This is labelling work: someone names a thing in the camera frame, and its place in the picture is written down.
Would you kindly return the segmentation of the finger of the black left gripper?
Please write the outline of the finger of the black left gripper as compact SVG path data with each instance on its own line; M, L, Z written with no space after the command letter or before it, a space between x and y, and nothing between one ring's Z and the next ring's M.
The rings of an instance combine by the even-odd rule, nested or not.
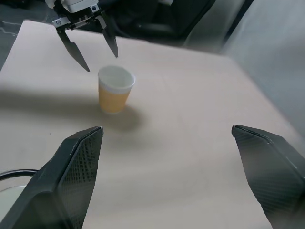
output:
M61 39L62 43L64 44L66 50L68 51L68 53L70 54L70 56L83 68L85 69L87 72L90 72L90 69L82 55L82 53L80 52L78 46L76 45L76 43L71 42L69 37L67 36L65 30L61 31L61 30L57 30L57 34L59 36L59 38Z
M116 58L118 58L118 46L116 42L116 36L115 33L113 32L109 17L104 11L101 11L101 13L96 17L98 20L99 24L101 25L102 28L102 34L104 35L104 38L111 49L112 53Z

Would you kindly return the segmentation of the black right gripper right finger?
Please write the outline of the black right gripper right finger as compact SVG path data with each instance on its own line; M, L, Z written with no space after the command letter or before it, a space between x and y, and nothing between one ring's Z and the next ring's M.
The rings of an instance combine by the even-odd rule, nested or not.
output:
M274 229L305 227L305 159L283 137L234 125L248 185Z

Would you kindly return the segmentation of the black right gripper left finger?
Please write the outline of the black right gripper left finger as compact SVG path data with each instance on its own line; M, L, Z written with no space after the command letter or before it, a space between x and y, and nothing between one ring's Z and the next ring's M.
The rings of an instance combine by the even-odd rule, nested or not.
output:
M2 229L81 229L95 187L101 126L63 140L0 222Z

